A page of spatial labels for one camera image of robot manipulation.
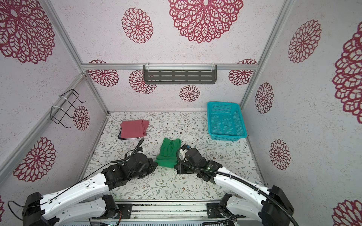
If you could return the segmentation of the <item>green tank top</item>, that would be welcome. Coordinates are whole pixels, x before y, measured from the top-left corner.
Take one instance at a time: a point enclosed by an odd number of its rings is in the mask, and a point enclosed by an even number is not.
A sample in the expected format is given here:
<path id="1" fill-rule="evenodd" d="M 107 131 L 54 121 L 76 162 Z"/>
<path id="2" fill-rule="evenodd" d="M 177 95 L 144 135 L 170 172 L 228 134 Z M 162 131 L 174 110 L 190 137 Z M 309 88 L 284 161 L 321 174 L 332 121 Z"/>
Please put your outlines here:
<path id="1" fill-rule="evenodd" d="M 177 150 L 181 147 L 181 144 L 182 141 L 179 138 L 176 140 L 164 138 L 155 162 L 161 167 L 174 168 L 177 164 Z"/>

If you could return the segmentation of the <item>blue white striped tank top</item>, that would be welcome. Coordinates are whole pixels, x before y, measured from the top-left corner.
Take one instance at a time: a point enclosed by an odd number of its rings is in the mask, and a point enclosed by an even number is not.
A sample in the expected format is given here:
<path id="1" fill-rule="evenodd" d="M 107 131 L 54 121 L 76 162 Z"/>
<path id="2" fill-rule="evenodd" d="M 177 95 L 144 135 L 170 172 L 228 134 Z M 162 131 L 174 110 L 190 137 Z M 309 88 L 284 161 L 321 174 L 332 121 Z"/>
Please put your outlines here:
<path id="1" fill-rule="evenodd" d="M 127 137 L 127 138 L 122 137 L 122 126 L 120 125 L 119 131 L 118 131 L 118 134 L 117 134 L 117 139 L 118 140 L 139 139 L 139 138 L 140 137 Z"/>

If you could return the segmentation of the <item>maroon red tank top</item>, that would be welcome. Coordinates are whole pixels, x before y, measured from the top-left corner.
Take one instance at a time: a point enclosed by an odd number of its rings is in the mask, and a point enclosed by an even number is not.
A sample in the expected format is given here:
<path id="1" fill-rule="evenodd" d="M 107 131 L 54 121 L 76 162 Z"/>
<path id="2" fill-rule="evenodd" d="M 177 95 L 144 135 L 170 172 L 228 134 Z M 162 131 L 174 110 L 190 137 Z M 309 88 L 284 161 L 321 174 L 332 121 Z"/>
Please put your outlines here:
<path id="1" fill-rule="evenodd" d="M 145 137 L 149 124 L 147 120 L 122 121 L 122 137 Z"/>

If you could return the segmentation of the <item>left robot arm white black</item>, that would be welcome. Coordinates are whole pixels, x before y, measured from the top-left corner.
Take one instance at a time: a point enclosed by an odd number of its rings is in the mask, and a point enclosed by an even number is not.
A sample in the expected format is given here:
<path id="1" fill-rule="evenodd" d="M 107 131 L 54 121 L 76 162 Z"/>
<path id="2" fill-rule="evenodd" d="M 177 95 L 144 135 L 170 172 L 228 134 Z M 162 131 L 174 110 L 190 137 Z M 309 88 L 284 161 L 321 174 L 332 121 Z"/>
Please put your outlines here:
<path id="1" fill-rule="evenodd" d="M 115 188 L 132 179 L 153 173 L 158 163 L 143 154 L 131 157 L 125 164 L 113 164 L 101 173 L 67 189 L 28 196 L 22 211 L 24 226 L 62 226 L 84 218 L 109 219 L 120 212 L 112 195 Z"/>

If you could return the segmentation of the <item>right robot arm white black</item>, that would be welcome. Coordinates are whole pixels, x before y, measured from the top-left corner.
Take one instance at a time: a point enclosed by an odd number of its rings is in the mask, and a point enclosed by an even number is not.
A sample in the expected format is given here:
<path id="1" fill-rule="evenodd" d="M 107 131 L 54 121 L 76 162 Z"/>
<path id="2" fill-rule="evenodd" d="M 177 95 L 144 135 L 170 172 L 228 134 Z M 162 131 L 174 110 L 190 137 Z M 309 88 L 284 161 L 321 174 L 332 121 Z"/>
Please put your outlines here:
<path id="1" fill-rule="evenodd" d="M 225 195 L 220 207 L 231 215 L 241 215 L 261 222 L 264 226 L 297 226 L 293 218 L 294 207 L 284 191 L 251 183 L 232 173 L 221 164 L 208 161 L 204 166 L 178 162 L 174 166 L 178 174 L 196 174 L 205 182 L 227 188 L 238 196 Z"/>

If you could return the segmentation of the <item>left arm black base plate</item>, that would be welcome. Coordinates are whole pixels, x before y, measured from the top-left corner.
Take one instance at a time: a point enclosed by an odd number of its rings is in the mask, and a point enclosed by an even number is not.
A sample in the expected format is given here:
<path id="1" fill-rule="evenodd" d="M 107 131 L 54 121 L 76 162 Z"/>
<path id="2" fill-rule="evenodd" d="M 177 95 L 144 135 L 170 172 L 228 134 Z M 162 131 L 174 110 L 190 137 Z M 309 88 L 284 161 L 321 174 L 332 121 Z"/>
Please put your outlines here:
<path id="1" fill-rule="evenodd" d="M 117 204 L 117 207 L 106 209 L 100 217 L 92 219 L 130 219 L 133 205 L 130 203 Z"/>

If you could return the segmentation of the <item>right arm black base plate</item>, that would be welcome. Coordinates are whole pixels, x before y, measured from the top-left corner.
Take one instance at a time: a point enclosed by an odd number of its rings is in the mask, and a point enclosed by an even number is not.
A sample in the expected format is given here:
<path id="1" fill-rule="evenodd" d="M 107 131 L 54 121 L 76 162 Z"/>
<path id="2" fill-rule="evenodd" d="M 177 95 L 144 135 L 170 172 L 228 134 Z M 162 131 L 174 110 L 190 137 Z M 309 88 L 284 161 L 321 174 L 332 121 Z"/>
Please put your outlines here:
<path id="1" fill-rule="evenodd" d="M 232 214 L 227 208 L 225 203 L 209 202 L 206 204 L 208 218 L 231 218 Z"/>

